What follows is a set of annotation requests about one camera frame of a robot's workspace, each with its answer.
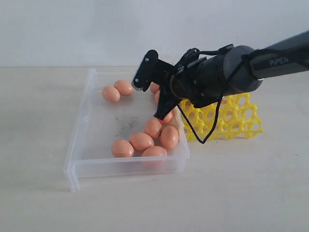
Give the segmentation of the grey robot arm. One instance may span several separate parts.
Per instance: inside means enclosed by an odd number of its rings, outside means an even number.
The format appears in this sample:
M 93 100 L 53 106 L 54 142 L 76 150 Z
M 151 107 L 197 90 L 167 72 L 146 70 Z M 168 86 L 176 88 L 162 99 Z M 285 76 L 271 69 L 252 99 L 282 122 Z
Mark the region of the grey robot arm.
M 154 116 L 163 119 L 182 100 L 203 108 L 225 96 L 253 92 L 266 78 L 308 69 L 308 31 L 263 49 L 232 44 L 209 53 L 190 49 L 160 85 Z

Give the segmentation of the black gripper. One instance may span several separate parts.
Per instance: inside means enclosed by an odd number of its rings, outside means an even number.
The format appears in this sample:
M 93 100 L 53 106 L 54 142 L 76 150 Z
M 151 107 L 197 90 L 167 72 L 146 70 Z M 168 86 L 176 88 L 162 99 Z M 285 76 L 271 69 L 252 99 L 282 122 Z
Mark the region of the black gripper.
M 154 117 L 163 120 L 183 99 L 193 97 L 187 63 L 173 66 L 159 60 L 155 67 L 154 82 L 160 86 L 160 96 Z

